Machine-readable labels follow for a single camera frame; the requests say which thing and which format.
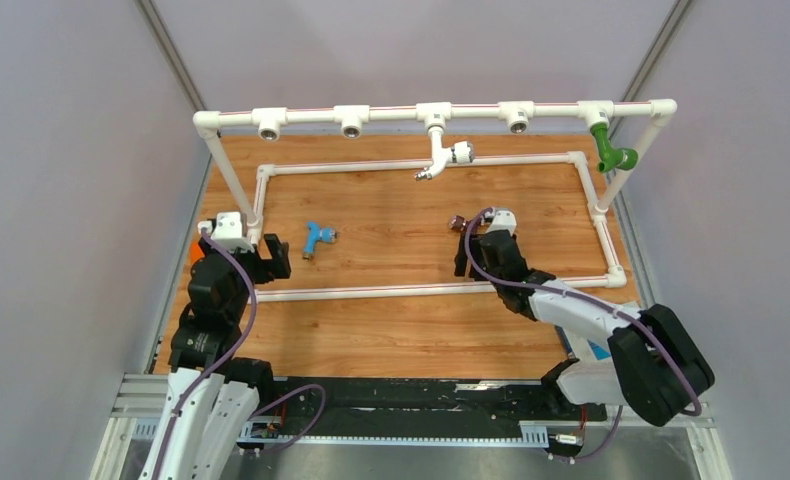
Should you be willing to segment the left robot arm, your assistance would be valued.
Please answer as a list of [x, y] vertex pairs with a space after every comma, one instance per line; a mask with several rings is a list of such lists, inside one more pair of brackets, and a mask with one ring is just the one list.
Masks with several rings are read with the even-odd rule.
[[289, 246], [265, 237], [258, 249], [220, 246], [202, 235], [191, 267], [189, 301], [171, 340], [170, 372], [157, 432], [143, 479], [217, 479], [235, 449], [248, 415], [270, 411], [277, 399], [269, 362], [237, 356], [256, 312], [257, 284], [291, 275]]

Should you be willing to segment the brown water faucet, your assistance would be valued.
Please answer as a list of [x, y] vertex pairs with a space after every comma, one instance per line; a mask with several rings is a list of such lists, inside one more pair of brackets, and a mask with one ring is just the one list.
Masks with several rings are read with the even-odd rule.
[[454, 232], [465, 232], [468, 228], [469, 220], [461, 215], [454, 215], [449, 221], [449, 228]]

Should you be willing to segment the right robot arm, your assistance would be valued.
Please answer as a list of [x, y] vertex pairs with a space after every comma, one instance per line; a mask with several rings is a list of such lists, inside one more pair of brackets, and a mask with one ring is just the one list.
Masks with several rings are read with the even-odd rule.
[[603, 378], [578, 388], [572, 383], [585, 368], [569, 364], [553, 370], [541, 392], [544, 410], [569, 417], [581, 404], [628, 406], [654, 426], [678, 415], [698, 417], [700, 397], [715, 374], [671, 308], [655, 303], [633, 308], [575, 289], [549, 272], [531, 268], [517, 238], [507, 230], [473, 233], [463, 229], [454, 274], [486, 280], [514, 314], [568, 330], [609, 354], [588, 371]]

